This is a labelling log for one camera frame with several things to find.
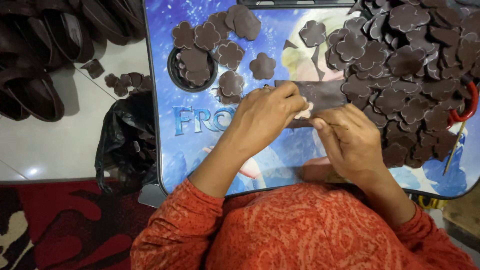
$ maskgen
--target sleeve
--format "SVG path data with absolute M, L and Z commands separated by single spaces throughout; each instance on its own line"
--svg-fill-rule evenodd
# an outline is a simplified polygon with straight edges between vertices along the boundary
M 431 269 L 477 269 L 470 256 L 455 246 L 444 229 L 418 205 L 413 218 L 394 229 L 400 242 Z
M 132 269 L 198 269 L 218 227 L 224 199 L 185 179 L 153 213 L 132 244 Z

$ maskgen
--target hand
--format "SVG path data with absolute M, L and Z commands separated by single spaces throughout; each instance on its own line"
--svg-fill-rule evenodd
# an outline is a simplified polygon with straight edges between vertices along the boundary
M 272 143 L 308 105 L 292 82 L 273 90 L 255 89 L 243 98 L 217 146 L 246 161 Z
M 339 174 L 362 189 L 372 185 L 371 179 L 392 179 L 383 162 L 380 132 L 357 107 L 318 111 L 310 122 Z

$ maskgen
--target person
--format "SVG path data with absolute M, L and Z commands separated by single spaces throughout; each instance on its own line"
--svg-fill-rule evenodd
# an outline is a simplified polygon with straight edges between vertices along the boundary
M 396 183 L 377 127 L 350 104 L 309 121 L 366 204 L 322 183 L 224 199 L 243 163 L 306 106 L 291 82 L 247 94 L 215 148 L 135 239 L 132 269 L 476 269 Z

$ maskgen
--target orange patterned shirt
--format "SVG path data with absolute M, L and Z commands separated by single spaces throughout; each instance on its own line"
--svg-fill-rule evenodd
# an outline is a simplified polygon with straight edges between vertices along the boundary
M 392 230 L 349 192 L 319 184 L 224 203 L 185 180 L 131 258 L 132 269 L 477 269 L 419 207 Z

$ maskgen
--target black plastic bag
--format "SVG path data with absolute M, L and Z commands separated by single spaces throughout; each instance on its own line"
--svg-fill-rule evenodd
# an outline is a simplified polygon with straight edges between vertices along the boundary
M 95 158 L 96 181 L 104 193 L 114 192 L 104 179 L 104 171 L 113 168 L 121 183 L 115 193 L 157 181 L 154 117 L 152 91 L 117 100 L 106 113 Z

